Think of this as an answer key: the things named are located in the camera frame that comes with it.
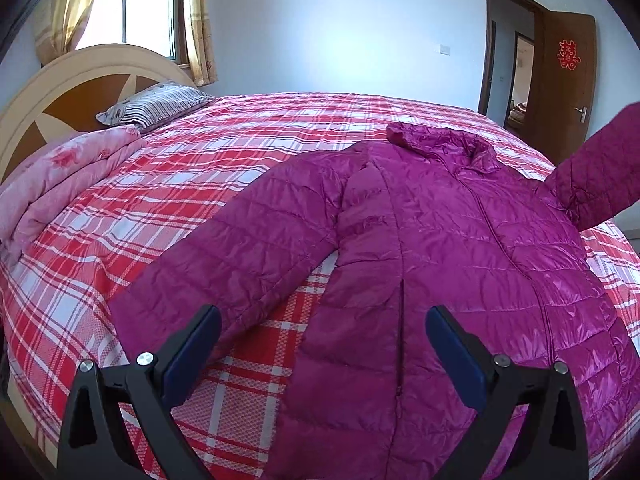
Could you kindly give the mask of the magenta quilted down jacket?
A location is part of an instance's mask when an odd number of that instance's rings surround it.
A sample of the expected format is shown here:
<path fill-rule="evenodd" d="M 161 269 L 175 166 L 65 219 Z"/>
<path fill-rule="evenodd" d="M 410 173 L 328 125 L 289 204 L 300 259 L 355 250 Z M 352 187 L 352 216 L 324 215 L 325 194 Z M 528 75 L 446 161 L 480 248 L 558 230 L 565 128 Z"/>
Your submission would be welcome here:
<path fill-rule="evenodd" d="M 471 422 L 425 335 L 439 305 L 518 364 L 564 362 L 599 452 L 638 410 L 639 356 L 580 234 L 638 197 L 634 104 L 542 181 L 480 136 L 395 122 L 274 166 L 119 292 L 112 322 L 134 358 L 211 304 L 222 358 L 336 255 L 266 478 L 432 478 Z"/>

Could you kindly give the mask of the red white plaid bedsheet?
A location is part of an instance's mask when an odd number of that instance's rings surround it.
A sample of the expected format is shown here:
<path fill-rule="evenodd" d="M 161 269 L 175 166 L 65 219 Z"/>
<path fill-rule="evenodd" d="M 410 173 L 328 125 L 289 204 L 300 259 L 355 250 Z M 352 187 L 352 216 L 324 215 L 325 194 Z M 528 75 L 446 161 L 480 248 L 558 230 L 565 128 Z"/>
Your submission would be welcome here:
<path fill-rule="evenodd" d="M 107 304 L 165 249 L 288 156 L 381 139 L 391 122 L 476 133 L 504 164 L 542 179 L 544 156 L 466 108 L 348 93 L 223 96 L 150 134 L 142 150 L 70 203 L 20 260 L 1 268 L 9 396 L 39 451 L 56 456 L 77 365 L 125 356 Z M 175 416 L 218 479 L 262 472 L 286 378 L 333 264 L 312 272 L 230 356 L 213 364 Z"/>

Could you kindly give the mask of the pink floral folded quilt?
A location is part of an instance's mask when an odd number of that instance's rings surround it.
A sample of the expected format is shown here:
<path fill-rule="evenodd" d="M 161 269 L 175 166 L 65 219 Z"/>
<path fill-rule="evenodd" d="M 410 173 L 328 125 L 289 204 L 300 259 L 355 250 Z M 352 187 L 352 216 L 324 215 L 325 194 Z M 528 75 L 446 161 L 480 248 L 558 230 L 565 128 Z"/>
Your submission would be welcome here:
<path fill-rule="evenodd" d="M 145 146 L 132 125 L 55 142 L 29 156 L 1 185 L 1 262 L 15 266 L 70 203 Z"/>

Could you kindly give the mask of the striped grey pillow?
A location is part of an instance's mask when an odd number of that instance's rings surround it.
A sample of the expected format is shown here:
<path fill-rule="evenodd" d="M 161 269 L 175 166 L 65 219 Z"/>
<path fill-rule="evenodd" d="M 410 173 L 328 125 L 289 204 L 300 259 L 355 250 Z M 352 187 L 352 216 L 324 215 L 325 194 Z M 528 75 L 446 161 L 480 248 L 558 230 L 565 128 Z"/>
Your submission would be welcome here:
<path fill-rule="evenodd" d="M 214 96 L 198 88 L 164 81 L 115 103 L 96 114 L 96 120 L 109 127 L 133 125 L 145 134 L 214 101 Z"/>

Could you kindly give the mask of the beige wooden headboard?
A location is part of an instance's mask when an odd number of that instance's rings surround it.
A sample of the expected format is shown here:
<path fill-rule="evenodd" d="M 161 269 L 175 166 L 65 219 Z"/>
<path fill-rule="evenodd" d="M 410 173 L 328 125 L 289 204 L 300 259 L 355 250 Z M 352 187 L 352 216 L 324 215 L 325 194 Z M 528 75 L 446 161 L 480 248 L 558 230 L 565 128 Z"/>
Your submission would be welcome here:
<path fill-rule="evenodd" d="M 131 44 L 100 44 L 44 66 L 1 112 L 1 177 L 48 143 L 103 127 L 96 114 L 158 82 L 192 87 L 175 62 Z"/>

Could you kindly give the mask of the red double happiness sticker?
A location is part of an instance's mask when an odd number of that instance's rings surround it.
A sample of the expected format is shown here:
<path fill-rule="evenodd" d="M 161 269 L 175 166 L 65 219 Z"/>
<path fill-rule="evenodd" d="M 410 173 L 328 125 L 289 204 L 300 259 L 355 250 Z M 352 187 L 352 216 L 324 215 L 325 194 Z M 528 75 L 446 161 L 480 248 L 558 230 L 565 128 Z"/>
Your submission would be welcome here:
<path fill-rule="evenodd" d="M 556 55 L 560 67 L 563 70 L 576 70 L 582 62 L 582 58 L 577 53 L 577 44 L 573 39 L 562 39 L 559 42 L 559 51 Z"/>

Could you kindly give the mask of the brown wooden door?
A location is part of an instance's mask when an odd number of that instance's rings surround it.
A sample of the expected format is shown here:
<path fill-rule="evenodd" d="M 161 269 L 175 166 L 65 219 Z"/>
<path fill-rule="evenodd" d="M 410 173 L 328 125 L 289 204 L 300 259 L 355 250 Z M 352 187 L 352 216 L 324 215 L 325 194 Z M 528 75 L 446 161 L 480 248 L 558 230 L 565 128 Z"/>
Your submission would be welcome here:
<path fill-rule="evenodd" d="M 562 39 L 573 39 L 582 62 L 563 70 L 556 55 Z M 544 12 L 544 45 L 536 58 L 534 95 L 527 104 L 526 140 L 559 164 L 586 140 L 597 73 L 596 20 L 588 14 Z M 580 122 L 575 107 L 588 107 Z"/>

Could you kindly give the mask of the yellow curtain right side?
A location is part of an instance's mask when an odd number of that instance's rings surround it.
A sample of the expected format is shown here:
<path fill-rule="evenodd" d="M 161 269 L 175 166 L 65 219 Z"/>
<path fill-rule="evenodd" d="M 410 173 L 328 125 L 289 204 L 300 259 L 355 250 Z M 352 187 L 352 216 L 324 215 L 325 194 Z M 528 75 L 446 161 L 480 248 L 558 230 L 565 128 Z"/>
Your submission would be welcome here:
<path fill-rule="evenodd" d="M 206 0 L 183 0 L 186 53 L 193 80 L 199 87 L 217 81 L 212 33 Z"/>

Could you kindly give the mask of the yellow curtain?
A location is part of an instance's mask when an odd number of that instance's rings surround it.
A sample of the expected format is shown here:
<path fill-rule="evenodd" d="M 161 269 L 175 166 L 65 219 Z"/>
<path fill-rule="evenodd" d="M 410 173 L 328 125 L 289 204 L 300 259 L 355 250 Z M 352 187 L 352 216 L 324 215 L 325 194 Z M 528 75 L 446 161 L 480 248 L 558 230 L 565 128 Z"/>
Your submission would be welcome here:
<path fill-rule="evenodd" d="M 94 0 L 40 0 L 32 18 L 37 58 L 42 66 L 76 49 Z"/>
<path fill-rule="evenodd" d="M 193 80 L 199 87 L 217 81 L 212 33 L 206 0 L 183 0 L 186 53 Z"/>

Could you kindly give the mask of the yellow curtain left side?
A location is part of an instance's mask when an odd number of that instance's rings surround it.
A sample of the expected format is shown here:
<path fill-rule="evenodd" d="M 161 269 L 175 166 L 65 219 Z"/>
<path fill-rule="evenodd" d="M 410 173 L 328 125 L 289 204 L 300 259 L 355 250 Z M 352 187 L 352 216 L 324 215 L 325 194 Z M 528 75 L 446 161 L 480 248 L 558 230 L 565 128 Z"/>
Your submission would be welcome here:
<path fill-rule="evenodd" d="M 37 58 L 42 66 L 76 49 L 94 0 L 40 0 L 32 18 Z"/>

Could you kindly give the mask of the window with metal frame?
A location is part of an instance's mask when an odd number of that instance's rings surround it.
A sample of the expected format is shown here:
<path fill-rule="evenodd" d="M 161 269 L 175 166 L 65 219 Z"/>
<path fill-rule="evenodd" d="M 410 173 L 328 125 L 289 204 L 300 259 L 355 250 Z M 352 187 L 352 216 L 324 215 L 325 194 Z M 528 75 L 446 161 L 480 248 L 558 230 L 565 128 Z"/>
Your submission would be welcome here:
<path fill-rule="evenodd" d="M 78 47 L 134 44 L 177 64 L 188 62 L 183 0 L 93 0 Z"/>

